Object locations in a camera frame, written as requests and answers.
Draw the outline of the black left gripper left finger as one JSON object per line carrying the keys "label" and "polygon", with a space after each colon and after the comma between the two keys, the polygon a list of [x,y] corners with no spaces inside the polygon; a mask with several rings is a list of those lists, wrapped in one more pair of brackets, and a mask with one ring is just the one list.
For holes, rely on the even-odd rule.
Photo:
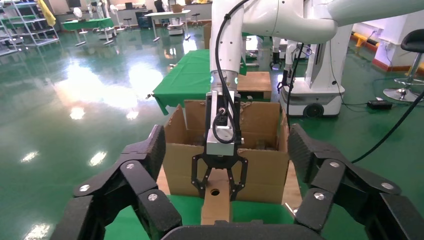
{"label": "black left gripper left finger", "polygon": [[157,185],[166,154],[165,129],[155,125],[144,141],[127,145],[107,170],[74,188],[52,240],[102,240],[106,226],[132,207],[151,240],[182,226],[182,217]]}

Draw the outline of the black idle robot gripper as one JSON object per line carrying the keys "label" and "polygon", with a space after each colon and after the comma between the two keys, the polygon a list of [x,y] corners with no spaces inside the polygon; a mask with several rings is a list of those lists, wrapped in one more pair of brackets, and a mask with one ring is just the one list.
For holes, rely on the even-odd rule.
{"label": "black idle robot gripper", "polygon": [[273,70],[280,70],[282,68],[282,65],[283,65],[283,61],[280,58],[280,51],[278,49],[277,50],[274,49],[272,51],[272,58],[271,58],[271,61],[269,63],[269,67],[272,71]]}
{"label": "black idle robot gripper", "polygon": [[279,80],[277,84],[277,92],[280,94],[282,92],[282,88],[285,86],[289,86],[290,82],[292,80],[293,71],[290,70],[284,70],[282,73],[282,79]]}

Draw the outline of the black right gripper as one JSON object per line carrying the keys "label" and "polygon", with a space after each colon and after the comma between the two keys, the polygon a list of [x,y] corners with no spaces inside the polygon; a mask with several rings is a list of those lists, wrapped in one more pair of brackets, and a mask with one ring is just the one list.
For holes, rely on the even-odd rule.
{"label": "black right gripper", "polygon": [[[203,153],[191,159],[191,184],[197,189],[200,198],[205,198],[206,186],[212,168],[226,169],[229,180],[230,201],[235,201],[238,193],[244,189],[248,174],[248,160],[237,153],[242,144],[240,127],[240,95],[231,93],[233,105],[228,103],[219,92],[206,95],[206,119]],[[207,169],[202,180],[198,179],[198,161],[202,159]],[[240,182],[235,183],[232,167],[241,163]]]}

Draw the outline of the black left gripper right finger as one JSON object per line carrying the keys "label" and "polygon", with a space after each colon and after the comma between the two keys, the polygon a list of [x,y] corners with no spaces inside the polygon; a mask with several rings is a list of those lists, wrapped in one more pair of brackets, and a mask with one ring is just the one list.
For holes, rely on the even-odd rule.
{"label": "black left gripper right finger", "polygon": [[320,234],[334,205],[363,225],[370,240],[421,240],[424,219],[401,188],[351,163],[335,146],[289,128],[287,150],[307,192],[294,222]]}

